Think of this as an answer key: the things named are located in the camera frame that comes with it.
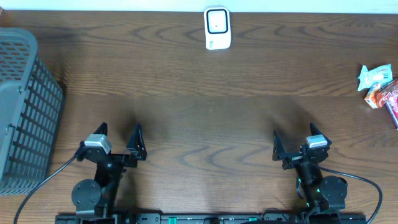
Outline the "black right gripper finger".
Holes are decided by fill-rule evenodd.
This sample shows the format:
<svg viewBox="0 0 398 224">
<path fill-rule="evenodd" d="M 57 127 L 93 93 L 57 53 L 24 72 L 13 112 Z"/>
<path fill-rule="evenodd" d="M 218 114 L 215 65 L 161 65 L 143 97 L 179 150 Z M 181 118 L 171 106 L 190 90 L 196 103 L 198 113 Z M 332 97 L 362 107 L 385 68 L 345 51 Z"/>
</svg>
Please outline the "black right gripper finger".
<svg viewBox="0 0 398 224">
<path fill-rule="evenodd" d="M 274 137 L 274 147 L 272 153 L 272 160 L 281 161 L 285 157 L 285 149 L 283 147 L 279 134 L 277 133 L 276 130 L 273 131 L 273 137 Z"/>
<path fill-rule="evenodd" d="M 316 127 L 314 123 L 310 123 L 310 131 L 312 136 L 322 135 L 327 141 L 328 145 L 332 144 L 332 142 Z"/>
</svg>

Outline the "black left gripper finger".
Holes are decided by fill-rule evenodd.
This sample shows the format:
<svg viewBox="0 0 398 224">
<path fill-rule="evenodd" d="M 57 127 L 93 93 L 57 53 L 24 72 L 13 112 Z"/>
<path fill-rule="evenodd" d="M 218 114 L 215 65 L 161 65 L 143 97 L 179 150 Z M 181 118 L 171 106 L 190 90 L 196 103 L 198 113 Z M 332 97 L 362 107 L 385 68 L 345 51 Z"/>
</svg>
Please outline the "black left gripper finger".
<svg viewBox="0 0 398 224">
<path fill-rule="evenodd" d="M 130 151 L 137 160 L 145 161 L 147 151 L 143 140 L 143 132 L 140 124 L 137 124 L 127 143 L 126 149 Z"/>
<path fill-rule="evenodd" d="M 103 122 L 100 124 L 100 126 L 97 128 L 97 130 L 94 132 L 94 134 L 102 134 L 107 136 L 108 135 L 108 125 L 107 123 Z"/>
</svg>

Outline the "orange Kleenex tissue pack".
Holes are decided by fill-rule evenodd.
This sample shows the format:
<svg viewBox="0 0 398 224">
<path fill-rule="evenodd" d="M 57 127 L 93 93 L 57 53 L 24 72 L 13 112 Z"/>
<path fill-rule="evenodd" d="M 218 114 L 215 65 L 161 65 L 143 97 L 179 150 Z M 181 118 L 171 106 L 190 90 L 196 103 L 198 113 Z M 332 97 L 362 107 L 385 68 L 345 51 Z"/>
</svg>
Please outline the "orange Kleenex tissue pack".
<svg viewBox="0 0 398 224">
<path fill-rule="evenodd" d="M 382 99 L 383 95 L 381 93 L 381 90 L 382 90 L 382 84 L 375 83 L 370 87 L 368 94 L 364 98 L 365 102 L 372 109 L 381 108 L 385 104 L 384 100 Z"/>
</svg>

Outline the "orange snack bar wrapper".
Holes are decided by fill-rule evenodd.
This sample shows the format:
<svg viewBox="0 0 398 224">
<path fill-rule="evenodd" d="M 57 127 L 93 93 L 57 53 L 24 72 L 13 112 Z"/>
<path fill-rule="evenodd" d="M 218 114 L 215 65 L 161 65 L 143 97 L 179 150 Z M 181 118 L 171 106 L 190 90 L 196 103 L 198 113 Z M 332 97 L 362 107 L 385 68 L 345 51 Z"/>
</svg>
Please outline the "orange snack bar wrapper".
<svg viewBox="0 0 398 224">
<path fill-rule="evenodd" d="M 376 105 L 378 108 L 384 106 L 390 99 L 397 98 L 397 79 L 391 81 L 376 94 Z"/>
</svg>

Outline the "pink purple snack bag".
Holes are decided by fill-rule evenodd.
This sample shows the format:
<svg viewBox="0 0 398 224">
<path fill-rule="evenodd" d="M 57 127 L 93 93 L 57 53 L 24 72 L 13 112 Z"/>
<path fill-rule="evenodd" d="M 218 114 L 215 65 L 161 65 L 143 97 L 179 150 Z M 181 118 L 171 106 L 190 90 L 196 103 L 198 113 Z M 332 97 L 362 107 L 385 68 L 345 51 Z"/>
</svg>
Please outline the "pink purple snack bag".
<svg viewBox="0 0 398 224">
<path fill-rule="evenodd" d="M 390 114 L 390 116 L 392 118 L 392 121 L 393 121 L 396 129 L 398 129 L 398 120 L 397 120 L 396 113 L 394 112 L 392 106 L 389 103 L 386 103 L 386 108 L 387 108 L 387 110 L 388 110 L 388 112 L 389 112 L 389 114 Z"/>
</svg>

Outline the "green wet wipes packet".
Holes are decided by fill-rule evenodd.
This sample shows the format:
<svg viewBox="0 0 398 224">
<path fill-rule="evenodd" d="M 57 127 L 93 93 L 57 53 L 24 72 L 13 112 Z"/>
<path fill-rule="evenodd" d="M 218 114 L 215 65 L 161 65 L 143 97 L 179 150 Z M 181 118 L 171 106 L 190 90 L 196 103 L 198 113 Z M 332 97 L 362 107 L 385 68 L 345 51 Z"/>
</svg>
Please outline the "green wet wipes packet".
<svg viewBox="0 0 398 224">
<path fill-rule="evenodd" d="M 392 81 L 391 64 L 381 65 L 372 70 L 368 70 L 367 66 L 363 65 L 358 76 L 359 85 L 358 91 L 371 88 L 375 83 L 386 84 Z"/>
</svg>

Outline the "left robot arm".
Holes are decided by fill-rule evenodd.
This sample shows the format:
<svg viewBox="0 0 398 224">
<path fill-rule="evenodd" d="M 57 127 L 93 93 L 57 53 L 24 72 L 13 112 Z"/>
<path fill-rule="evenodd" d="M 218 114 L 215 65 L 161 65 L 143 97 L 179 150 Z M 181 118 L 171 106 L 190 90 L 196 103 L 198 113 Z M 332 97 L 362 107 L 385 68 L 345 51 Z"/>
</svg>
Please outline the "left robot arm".
<svg viewBox="0 0 398 224">
<path fill-rule="evenodd" d="M 93 179 L 85 179 L 74 186 L 72 202 L 76 207 L 78 223 L 135 223 L 134 215 L 115 207 L 120 181 L 128 167 L 135 168 L 146 160 L 147 151 L 142 127 L 137 124 L 127 142 L 128 154 L 112 153 L 107 138 L 108 126 L 99 128 L 80 143 L 75 153 L 77 161 L 88 160 L 96 164 Z"/>
</svg>

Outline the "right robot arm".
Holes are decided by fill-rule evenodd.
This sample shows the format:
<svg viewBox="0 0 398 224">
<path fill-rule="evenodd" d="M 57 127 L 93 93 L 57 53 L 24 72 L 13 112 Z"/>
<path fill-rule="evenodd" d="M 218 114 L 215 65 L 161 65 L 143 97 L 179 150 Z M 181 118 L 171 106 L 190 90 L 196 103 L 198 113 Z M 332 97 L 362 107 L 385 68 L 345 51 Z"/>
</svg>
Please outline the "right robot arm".
<svg viewBox="0 0 398 224">
<path fill-rule="evenodd" d="M 307 204 L 306 210 L 292 215 L 291 222 L 310 223 L 315 216 L 325 221 L 345 208 L 348 184 L 335 175 L 324 177 L 318 164 L 328 157 L 331 141 L 310 123 L 311 135 L 297 152 L 286 152 L 277 133 L 273 132 L 273 161 L 282 161 L 282 168 L 295 169 L 296 190 Z"/>
</svg>

